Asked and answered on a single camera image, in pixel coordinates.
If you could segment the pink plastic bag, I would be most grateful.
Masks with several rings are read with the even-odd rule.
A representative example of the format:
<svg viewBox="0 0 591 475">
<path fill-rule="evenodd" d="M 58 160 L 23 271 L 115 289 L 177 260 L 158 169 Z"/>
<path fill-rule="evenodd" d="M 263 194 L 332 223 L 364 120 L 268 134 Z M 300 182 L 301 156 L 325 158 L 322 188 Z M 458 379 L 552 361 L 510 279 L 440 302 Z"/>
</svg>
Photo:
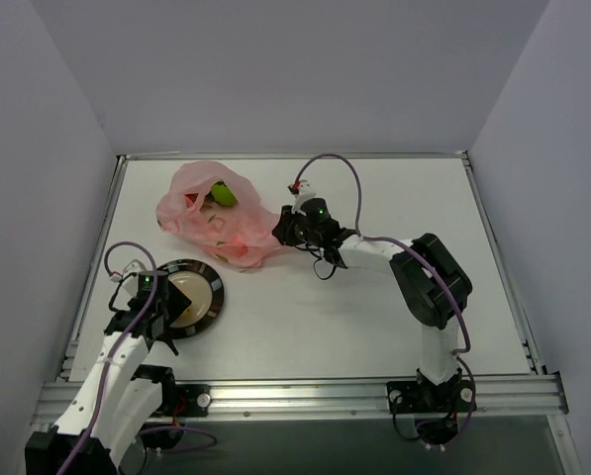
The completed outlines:
<svg viewBox="0 0 591 475">
<path fill-rule="evenodd" d="M 211 187 L 224 182 L 238 199 L 227 208 L 215 203 Z M 209 208 L 189 210 L 184 195 L 209 196 Z M 197 245 L 210 255 L 240 268 L 254 268 L 282 245 L 272 235 L 279 216 L 263 207 L 251 182 L 218 161 L 182 165 L 155 209 L 162 231 Z"/>
</svg>

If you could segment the green fake fruit ball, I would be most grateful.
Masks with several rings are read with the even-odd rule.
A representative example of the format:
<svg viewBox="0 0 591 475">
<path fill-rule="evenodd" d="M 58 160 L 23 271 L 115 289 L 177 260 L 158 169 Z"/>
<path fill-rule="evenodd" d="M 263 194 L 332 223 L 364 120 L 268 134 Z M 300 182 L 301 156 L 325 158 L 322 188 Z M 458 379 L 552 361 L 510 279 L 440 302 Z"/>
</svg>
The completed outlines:
<svg viewBox="0 0 591 475">
<path fill-rule="evenodd" d="M 238 199 L 224 182 L 217 182 L 211 187 L 210 195 L 219 206 L 231 208 L 238 204 Z"/>
</svg>

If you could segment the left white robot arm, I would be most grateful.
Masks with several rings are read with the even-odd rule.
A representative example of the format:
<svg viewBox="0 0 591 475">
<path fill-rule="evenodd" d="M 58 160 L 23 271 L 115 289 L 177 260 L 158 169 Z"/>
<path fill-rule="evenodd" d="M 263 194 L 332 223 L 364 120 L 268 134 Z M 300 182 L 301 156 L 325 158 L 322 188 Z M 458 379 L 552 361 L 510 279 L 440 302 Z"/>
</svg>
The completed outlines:
<svg viewBox="0 0 591 475">
<path fill-rule="evenodd" d="M 157 342 L 178 350 L 172 323 L 190 301 L 164 270 L 137 276 L 137 292 L 104 330 L 93 366 L 67 409 L 25 446 L 29 474 L 116 474 L 133 440 L 152 415 L 170 413 L 178 401 L 173 371 L 148 365 Z"/>
</svg>

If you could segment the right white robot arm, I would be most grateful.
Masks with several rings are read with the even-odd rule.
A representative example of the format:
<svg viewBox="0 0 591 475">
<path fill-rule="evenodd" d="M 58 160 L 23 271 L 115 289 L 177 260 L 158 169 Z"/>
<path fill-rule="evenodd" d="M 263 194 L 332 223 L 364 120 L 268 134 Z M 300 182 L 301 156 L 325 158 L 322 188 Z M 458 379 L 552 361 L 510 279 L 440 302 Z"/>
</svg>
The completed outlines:
<svg viewBox="0 0 591 475">
<path fill-rule="evenodd" d="M 393 276 L 409 312 L 422 326 L 419 399 L 437 409 L 452 398 L 450 380 L 458 373 L 458 357 L 471 347 L 462 311 L 472 284 L 436 235 L 424 234 L 410 243 L 364 237 L 333 219 L 322 198 L 299 207 L 283 206 L 272 234 L 283 245 L 316 250 L 335 268 Z"/>
</svg>

